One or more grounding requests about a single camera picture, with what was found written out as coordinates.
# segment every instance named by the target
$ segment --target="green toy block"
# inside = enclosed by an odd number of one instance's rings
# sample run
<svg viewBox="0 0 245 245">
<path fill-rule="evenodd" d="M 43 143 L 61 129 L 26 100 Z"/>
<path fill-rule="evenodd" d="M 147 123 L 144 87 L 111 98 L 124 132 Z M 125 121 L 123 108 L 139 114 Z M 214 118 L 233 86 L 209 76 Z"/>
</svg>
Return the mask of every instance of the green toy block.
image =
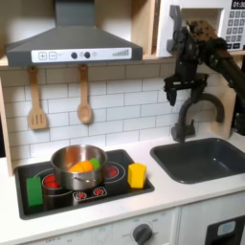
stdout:
<svg viewBox="0 0 245 245">
<path fill-rule="evenodd" d="M 26 184 L 29 207 L 43 204 L 41 178 L 29 178 Z"/>
</svg>

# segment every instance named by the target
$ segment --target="yellow toy block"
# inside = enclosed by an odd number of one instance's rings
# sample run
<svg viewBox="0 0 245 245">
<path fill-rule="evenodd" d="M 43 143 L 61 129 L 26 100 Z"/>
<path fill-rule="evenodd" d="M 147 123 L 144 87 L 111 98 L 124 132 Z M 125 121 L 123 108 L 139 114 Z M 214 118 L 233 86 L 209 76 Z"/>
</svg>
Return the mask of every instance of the yellow toy block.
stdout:
<svg viewBox="0 0 245 245">
<path fill-rule="evenodd" d="M 127 182 L 131 188 L 142 189 L 145 184 L 147 167 L 142 164 L 128 166 Z"/>
</svg>

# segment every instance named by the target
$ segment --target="orange toy food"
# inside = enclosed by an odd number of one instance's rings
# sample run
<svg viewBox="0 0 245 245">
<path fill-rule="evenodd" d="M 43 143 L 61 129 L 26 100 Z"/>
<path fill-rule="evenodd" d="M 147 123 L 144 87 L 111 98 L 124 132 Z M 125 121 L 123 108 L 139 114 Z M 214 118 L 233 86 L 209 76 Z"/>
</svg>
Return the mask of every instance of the orange toy food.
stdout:
<svg viewBox="0 0 245 245">
<path fill-rule="evenodd" d="M 78 162 L 77 164 L 73 165 L 70 169 L 69 172 L 90 172 L 94 170 L 94 165 L 86 160 L 82 162 Z"/>
</svg>

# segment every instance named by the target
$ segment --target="gray faucet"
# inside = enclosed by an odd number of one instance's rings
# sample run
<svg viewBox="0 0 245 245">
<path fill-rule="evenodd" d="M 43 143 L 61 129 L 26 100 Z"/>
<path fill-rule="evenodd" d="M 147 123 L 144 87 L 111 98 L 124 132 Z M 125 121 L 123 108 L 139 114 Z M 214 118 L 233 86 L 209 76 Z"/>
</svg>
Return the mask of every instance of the gray faucet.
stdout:
<svg viewBox="0 0 245 245">
<path fill-rule="evenodd" d="M 202 94 L 200 100 L 207 100 L 212 102 L 217 109 L 216 121 L 218 123 L 224 122 L 225 119 L 225 109 L 222 102 L 214 95 Z M 175 142 L 183 143 L 187 136 L 195 135 L 194 120 L 191 121 L 190 125 L 186 125 L 186 118 L 189 108 L 193 105 L 191 99 L 185 101 L 182 105 L 179 113 L 178 123 L 174 125 L 171 129 L 171 135 Z"/>
</svg>

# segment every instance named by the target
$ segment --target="white countertop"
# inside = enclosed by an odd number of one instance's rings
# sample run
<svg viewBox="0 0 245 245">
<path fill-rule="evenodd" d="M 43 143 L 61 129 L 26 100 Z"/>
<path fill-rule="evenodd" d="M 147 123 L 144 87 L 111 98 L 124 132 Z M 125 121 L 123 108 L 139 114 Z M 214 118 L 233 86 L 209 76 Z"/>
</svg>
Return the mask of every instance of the white countertop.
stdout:
<svg viewBox="0 0 245 245">
<path fill-rule="evenodd" d="M 245 137 L 233 134 L 230 142 L 245 151 Z M 173 181 L 149 154 L 150 149 L 156 145 L 172 143 L 171 138 L 164 138 L 103 148 L 104 150 L 123 148 L 135 162 L 146 164 L 148 178 L 155 187 L 153 192 L 32 220 L 19 218 L 15 180 L 14 177 L 7 176 L 6 160 L 2 159 L 0 161 L 0 244 L 26 243 L 133 215 L 169 209 L 245 190 L 245 174 L 195 185 L 184 185 Z"/>
</svg>

